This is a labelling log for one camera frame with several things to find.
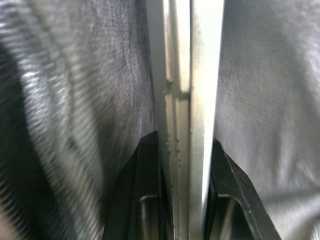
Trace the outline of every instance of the dark gray fabric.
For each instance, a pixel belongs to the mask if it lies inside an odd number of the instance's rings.
[[[0,0],[0,216],[13,225],[0,236],[101,239],[115,178],[155,129],[144,9]]]

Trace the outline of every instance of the gray fabric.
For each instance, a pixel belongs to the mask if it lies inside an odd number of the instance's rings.
[[[146,34],[142,1],[0,0],[0,239],[101,239],[155,129]]]
[[[320,1],[226,0],[215,136],[280,236],[319,239]]]

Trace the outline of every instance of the light gray fabric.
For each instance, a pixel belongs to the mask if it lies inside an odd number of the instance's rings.
[[[319,239],[320,1],[226,0],[215,137],[283,239]]]

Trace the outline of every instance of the metal channel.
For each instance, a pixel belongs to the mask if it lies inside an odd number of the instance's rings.
[[[191,1],[189,240],[204,238],[223,8],[223,0]]]
[[[188,239],[190,1],[146,0],[159,151],[175,240]]]

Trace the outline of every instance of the metal bar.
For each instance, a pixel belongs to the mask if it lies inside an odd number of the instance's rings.
[[[191,1],[189,240],[204,238],[223,7],[223,0]]]

